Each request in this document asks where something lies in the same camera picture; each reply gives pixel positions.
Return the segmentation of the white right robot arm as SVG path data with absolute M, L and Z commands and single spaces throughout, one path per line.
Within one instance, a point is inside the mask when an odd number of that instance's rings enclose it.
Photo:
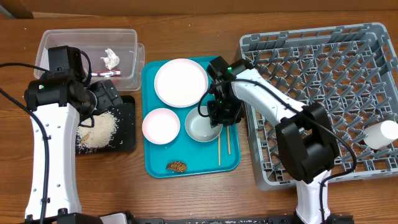
M 327 179 L 339 149 L 326 109 L 282 93 L 243 59 L 228 64 L 217 57 L 206 71 L 215 97 L 206 104 L 210 124 L 231 126 L 243 117 L 243 103 L 255 108 L 274 127 L 279 160 L 297 181 L 295 222 L 327 223 Z

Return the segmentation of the white napkin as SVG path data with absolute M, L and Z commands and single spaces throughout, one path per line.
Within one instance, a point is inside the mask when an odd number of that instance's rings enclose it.
M 105 50 L 107 56 L 106 57 L 101 57 L 101 59 L 104 61 L 105 67 L 108 70 L 112 70 L 114 67 L 119 65 L 120 59 L 119 57 L 113 52 L 112 49 L 107 48 Z

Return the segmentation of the white round plate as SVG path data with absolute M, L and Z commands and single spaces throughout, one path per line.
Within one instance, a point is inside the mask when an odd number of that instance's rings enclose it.
M 159 68 L 154 89 L 166 105 L 175 108 L 193 106 L 208 89 L 208 75 L 198 62 L 186 58 L 174 59 Z

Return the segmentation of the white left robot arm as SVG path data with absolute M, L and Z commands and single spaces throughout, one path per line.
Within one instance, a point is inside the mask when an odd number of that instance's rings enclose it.
M 44 78 L 25 91 L 34 132 L 32 188 L 27 221 L 47 221 L 80 213 L 76 186 L 76 132 L 82 119 L 99 115 L 123 101 L 111 80 L 89 86 L 78 78 Z

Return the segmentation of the beige bowl with crumbs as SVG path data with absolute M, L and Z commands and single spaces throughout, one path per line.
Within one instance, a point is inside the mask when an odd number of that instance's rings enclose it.
M 170 109 L 157 108 L 146 115 L 142 122 L 144 137 L 154 144 L 168 144 L 179 134 L 180 120 Z

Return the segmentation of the red snack wrapper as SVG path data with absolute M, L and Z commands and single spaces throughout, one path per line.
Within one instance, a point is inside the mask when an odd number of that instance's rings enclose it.
M 108 71 L 101 71 L 101 72 L 92 72 L 92 77 L 119 77 L 121 75 L 120 70 L 108 70 Z

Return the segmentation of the white paper cup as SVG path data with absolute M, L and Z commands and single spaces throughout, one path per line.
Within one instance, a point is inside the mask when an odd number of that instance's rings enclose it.
M 372 149 L 380 149 L 397 139 L 397 123 L 386 120 L 367 127 L 364 133 L 364 143 Z

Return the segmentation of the brown food scrap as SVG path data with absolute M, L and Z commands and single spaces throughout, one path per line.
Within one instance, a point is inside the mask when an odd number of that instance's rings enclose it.
M 175 161 L 167 164 L 166 169 L 172 172 L 184 173 L 187 170 L 187 165 L 180 161 Z

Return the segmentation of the grey bowl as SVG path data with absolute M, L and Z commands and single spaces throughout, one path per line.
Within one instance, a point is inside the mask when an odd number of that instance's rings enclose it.
M 185 119 L 185 130 L 195 141 L 210 142 L 216 139 L 223 129 L 223 125 L 212 126 L 209 117 L 199 115 L 198 107 L 192 109 Z

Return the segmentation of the wooden chopstick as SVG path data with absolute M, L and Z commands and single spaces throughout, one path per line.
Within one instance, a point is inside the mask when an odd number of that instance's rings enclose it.
M 221 134 L 218 135 L 218 165 L 221 165 Z
M 228 154 L 231 155 L 231 139 L 230 139 L 229 126 L 226 127 L 226 133 L 227 133 Z

